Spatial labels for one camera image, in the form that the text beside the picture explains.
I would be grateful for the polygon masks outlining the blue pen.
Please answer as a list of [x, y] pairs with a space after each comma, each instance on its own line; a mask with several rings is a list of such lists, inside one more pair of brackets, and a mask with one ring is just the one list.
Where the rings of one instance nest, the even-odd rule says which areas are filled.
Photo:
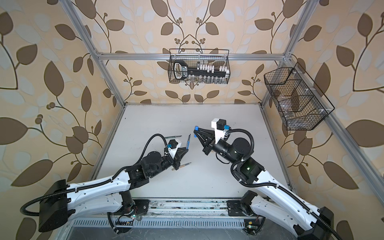
[[188, 140], [187, 140], [187, 144], [186, 144], [186, 149], [187, 150], [189, 149], [190, 140], [191, 140], [191, 134], [189, 134], [189, 136], [188, 136]]

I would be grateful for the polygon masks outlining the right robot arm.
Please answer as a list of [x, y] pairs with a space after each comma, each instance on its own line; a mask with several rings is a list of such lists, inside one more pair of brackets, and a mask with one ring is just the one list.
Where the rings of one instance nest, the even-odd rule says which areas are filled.
[[340, 240], [334, 230], [334, 214], [303, 200], [282, 185], [251, 155], [255, 141], [243, 129], [207, 130], [195, 127], [194, 134], [206, 155], [215, 152], [231, 163], [230, 172], [242, 186], [249, 188], [242, 198], [245, 215], [261, 215], [285, 228], [299, 240]]

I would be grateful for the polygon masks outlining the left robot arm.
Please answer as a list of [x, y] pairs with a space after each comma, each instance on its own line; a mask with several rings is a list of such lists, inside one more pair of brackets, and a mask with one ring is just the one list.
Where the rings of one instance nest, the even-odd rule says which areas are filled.
[[110, 177], [79, 184], [55, 182], [39, 201], [39, 232], [53, 231], [82, 215], [127, 210], [133, 204], [130, 190], [148, 184], [169, 167], [177, 170], [187, 152], [185, 147], [164, 156], [153, 151], [138, 165], [123, 167]]

